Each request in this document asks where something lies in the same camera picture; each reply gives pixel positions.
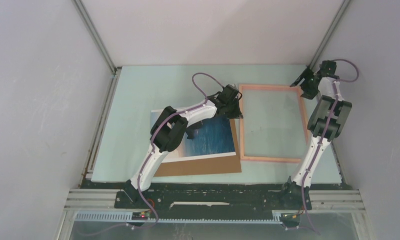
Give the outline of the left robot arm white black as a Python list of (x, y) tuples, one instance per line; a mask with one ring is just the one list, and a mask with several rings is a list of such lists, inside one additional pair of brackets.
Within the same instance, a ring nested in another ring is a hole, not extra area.
[(195, 105), (180, 109), (171, 106), (164, 108), (150, 130), (151, 137), (145, 159), (133, 177), (125, 182), (123, 192), (127, 195), (127, 203), (133, 208), (140, 208), (145, 204), (144, 192), (149, 189), (161, 162), (180, 145), (191, 125), (216, 116), (243, 118), (240, 109), (242, 97), (239, 89), (228, 84), (222, 91), (205, 96), (203, 101)]

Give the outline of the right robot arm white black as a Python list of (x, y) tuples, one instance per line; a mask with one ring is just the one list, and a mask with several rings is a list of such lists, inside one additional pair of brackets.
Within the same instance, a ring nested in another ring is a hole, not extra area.
[(278, 196), (279, 204), (285, 209), (305, 203), (319, 160), (341, 134), (351, 111), (352, 103), (346, 101), (340, 92), (339, 85), (343, 80), (336, 75), (338, 61), (324, 60), (318, 71), (307, 67), (291, 84), (291, 87), (300, 87), (301, 97), (311, 100), (320, 95), (320, 99), (307, 123), (311, 134), (307, 151)]

